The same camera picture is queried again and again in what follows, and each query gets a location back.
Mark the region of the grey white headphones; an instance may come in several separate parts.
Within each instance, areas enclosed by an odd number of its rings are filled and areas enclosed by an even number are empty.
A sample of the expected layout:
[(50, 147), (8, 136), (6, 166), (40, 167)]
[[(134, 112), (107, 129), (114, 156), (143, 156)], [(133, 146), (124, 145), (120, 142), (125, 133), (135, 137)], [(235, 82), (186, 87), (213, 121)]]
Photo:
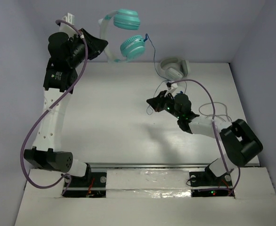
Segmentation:
[(191, 73), (189, 62), (176, 56), (162, 59), (156, 69), (160, 76), (172, 81), (181, 80)]

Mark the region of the teal cat-ear headphones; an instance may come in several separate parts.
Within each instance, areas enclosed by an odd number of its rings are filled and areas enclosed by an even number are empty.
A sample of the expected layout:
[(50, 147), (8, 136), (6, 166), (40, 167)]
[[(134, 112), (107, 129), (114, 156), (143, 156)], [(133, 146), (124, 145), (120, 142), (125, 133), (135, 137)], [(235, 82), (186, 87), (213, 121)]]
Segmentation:
[(142, 34), (137, 11), (118, 9), (99, 19), (99, 37), (108, 42), (104, 54), (110, 63), (136, 60), (146, 51), (147, 35)]

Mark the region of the white foam cover panel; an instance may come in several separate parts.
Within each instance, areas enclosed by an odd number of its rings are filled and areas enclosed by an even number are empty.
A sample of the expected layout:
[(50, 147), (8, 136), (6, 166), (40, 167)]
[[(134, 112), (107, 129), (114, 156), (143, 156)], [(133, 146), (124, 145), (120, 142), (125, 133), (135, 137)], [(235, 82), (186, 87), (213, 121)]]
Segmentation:
[(106, 177), (107, 198), (187, 198), (189, 172), (162, 169), (109, 170)]

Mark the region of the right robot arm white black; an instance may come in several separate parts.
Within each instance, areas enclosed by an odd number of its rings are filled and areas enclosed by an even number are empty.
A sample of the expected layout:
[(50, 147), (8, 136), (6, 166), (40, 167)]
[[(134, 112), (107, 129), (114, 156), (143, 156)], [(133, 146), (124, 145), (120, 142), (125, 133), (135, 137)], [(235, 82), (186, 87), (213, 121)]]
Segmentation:
[(186, 94), (173, 96), (164, 90), (146, 102), (155, 112), (166, 111), (177, 118), (177, 124), (183, 132), (214, 138), (218, 145), (224, 147), (222, 156), (204, 170), (205, 181), (210, 185), (217, 184), (226, 173), (245, 166), (263, 150), (263, 144), (246, 121), (237, 119), (225, 122), (195, 114)]

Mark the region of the aluminium mounting rail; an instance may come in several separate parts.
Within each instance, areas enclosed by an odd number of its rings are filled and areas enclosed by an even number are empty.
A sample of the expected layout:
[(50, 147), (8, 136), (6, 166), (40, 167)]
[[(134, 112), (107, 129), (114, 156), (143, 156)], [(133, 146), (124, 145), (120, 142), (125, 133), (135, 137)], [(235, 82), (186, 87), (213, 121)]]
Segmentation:
[(208, 163), (117, 163), (117, 162), (87, 162), (91, 168), (106, 169), (203, 169)]

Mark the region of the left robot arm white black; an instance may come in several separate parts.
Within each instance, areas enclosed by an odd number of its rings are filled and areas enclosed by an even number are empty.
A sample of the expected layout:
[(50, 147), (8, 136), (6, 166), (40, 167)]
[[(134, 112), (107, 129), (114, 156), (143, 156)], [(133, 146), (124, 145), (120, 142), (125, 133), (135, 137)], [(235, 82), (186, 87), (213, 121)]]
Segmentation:
[(49, 36), (50, 59), (43, 83), (44, 118), (39, 123), (32, 148), (26, 149), (23, 157), (37, 168), (68, 173), (80, 185), (86, 186), (92, 180), (90, 167), (74, 159), (71, 152), (63, 151), (62, 128), (74, 83), (78, 79), (76, 67), (100, 55), (108, 41), (96, 38), (84, 29), (79, 32), (80, 35), (57, 32)]

